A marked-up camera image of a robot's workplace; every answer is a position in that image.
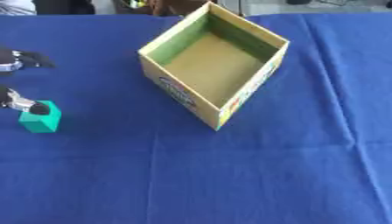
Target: robotic arm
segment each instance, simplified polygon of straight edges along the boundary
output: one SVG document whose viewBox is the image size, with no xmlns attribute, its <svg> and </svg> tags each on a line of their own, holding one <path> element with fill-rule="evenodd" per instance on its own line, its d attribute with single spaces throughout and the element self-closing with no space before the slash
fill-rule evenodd
<svg viewBox="0 0 392 224">
<path fill-rule="evenodd" d="M 34 115 L 49 115 L 50 109 L 41 102 L 28 100 L 15 90 L 0 85 L 0 107 L 29 112 Z"/>
<path fill-rule="evenodd" d="M 0 48 L 0 73 L 8 74 L 26 67 L 54 67 L 54 64 L 38 52 Z"/>
<path fill-rule="evenodd" d="M 54 67 L 54 64 L 37 52 L 22 52 L 0 47 L 0 74 L 11 74 L 26 67 Z M 50 109 L 45 104 L 28 100 L 3 85 L 0 85 L 0 108 L 16 109 L 34 115 L 50 114 Z"/>
</svg>

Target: open box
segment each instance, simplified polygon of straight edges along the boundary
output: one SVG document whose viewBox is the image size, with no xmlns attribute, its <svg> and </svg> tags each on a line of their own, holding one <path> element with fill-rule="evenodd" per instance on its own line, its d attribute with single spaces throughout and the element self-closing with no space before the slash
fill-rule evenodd
<svg viewBox="0 0 392 224">
<path fill-rule="evenodd" d="M 139 55 L 147 77 L 218 130 L 279 67 L 288 44 L 206 3 Z"/>
</svg>

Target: printed graphic on box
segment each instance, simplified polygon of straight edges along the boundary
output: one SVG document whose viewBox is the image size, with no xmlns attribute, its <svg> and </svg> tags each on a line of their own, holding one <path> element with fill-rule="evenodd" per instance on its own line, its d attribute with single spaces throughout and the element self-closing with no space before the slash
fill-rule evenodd
<svg viewBox="0 0 392 224">
<path fill-rule="evenodd" d="M 192 97 L 183 89 L 181 86 L 177 85 L 173 81 L 165 78 L 159 77 L 161 86 L 177 101 L 182 103 L 189 109 L 195 110 L 196 104 L 194 103 Z"/>
<path fill-rule="evenodd" d="M 260 70 L 255 76 L 259 76 L 254 83 L 250 83 L 250 86 L 244 89 L 237 98 L 230 104 L 230 106 L 220 112 L 220 121 L 218 128 L 221 127 L 237 109 L 272 75 L 275 71 L 276 65 L 271 63 Z"/>
</svg>

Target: green cube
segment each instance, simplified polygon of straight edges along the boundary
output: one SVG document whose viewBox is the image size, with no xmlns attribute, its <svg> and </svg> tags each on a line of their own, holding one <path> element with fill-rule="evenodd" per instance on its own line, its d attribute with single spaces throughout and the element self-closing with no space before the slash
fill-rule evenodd
<svg viewBox="0 0 392 224">
<path fill-rule="evenodd" d="M 49 106 L 51 113 L 49 115 L 33 115 L 28 112 L 22 112 L 19 122 L 32 133 L 53 133 L 56 132 L 61 111 L 52 101 L 39 101 Z"/>
</svg>

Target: blue fabric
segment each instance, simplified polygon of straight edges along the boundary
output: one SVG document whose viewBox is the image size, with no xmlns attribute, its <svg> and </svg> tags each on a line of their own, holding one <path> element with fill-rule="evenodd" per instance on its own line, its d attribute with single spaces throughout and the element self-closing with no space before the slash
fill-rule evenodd
<svg viewBox="0 0 392 224">
<path fill-rule="evenodd" d="M 0 17 L 1 45 L 58 65 L 0 82 L 63 112 L 34 135 L 0 110 L 0 223 L 392 223 L 392 14 L 250 20 L 291 45 L 214 132 L 142 76 L 176 19 Z"/>
</svg>

